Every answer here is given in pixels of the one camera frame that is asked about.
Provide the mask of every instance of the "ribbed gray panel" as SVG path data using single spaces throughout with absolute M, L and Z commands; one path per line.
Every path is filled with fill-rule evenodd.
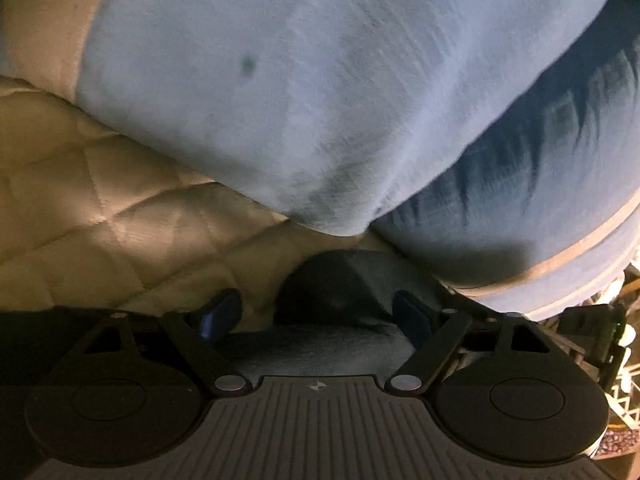
M 440 431 L 420 400 L 371 378 L 266 378 L 214 403 L 183 444 L 147 463 L 87 469 L 49 460 L 28 480 L 609 480 L 588 458 L 549 468 L 503 466 Z

